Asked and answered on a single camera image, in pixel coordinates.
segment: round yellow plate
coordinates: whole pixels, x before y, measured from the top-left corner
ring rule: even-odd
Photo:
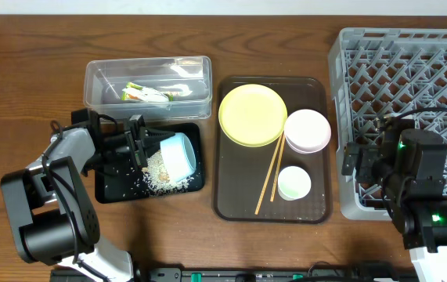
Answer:
[[[279,138],[287,119],[284,101],[263,85],[242,85],[223,98],[218,112],[223,132],[243,146],[264,146]]]

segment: green light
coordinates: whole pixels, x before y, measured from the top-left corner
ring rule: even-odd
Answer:
[[[433,222],[437,222],[437,221],[441,221],[441,217],[439,215],[432,215],[432,221]]]

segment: black tray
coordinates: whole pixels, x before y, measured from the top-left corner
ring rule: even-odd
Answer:
[[[202,189],[204,186],[204,164],[200,149],[199,127],[194,123],[185,123],[165,125],[156,127],[156,129],[185,133],[193,146],[196,158],[196,171],[192,175],[193,179],[189,182],[186,189],[176,191],[175,193],[194,192]],[[102,204],[166,195],[165,193],[154,194],[143,182],[143,173],[141,171],[132,172],[129,159],[125,158],[121,161],[105,164],[102,167],[97,167],[95,170],[97,171],[95,172],[95,197]],[[105,172],[112,175],[117,170],[119,171],[118,176],[103,174]]]
[[[231,77],[219,88],[219,101],[237,86],[259,84],[276,91],[284,100],[287,113],[312,109],[327,117],[326,95],[323,86],[314,78]],[[326,147],[313,154],[295,153],[284,145],[281,168],[296,165],[312,179],[308,195],[295,201],[285,201],[276,192],[270,202],[275,167],[261,203],[260,212],[254,214],[261,188],[277,141],[258,148],[238,145],[222,129],[217,130],[213,208],[223,219],[248,222],[321,223],[332,212],[330,158]]]

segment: chopstick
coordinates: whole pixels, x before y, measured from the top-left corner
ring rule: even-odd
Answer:
[[[269,183],[270,172],[272,172],[273,163],[276,160],[277,150],[279,149],[279,145],[281,140],[283,139],[283,134],[280,135],[279,141],[277,141],[276,150],[273,152],[272,160],[270,161],[269,171],[267,172],[267,177],[265,178],[265,183],[263,183],[263,188],[261,188],[260,199],[258,200],[258,205],[256,206],[256,211],[254,214],[257,215],[260,212],[261,202],[263,201],[263,196],[265,195],[265,190],[267,189],[267,184]]]
[[[283,137],[283,140],[280,144],[279,160],[277,161],[276,177],[274,177],[274,179],[273,179],[272,196],[270,196],[270,201],[273,201],[273,198],[276,195],[276,187],[277,187],[277,179],[279,178],[280,162],[283,159],[284,141],[286,141],[286,136]]]

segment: white bowl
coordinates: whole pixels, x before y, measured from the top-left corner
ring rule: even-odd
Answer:
[[[310,175],[297,166],[284,168],[277,179],[279,195],[286,201],[293,201],[307,196],[312,188]]]
[[[287,118],[284,135],[291,149],[300,154],[310,154],[324,149],[329,143],[331,127],[321,113],[297,110]]]
[[[195,172],[195,153],[190,139],[184,133],[175,133],[160,141],[160,153],[171,182],[179,182]]]

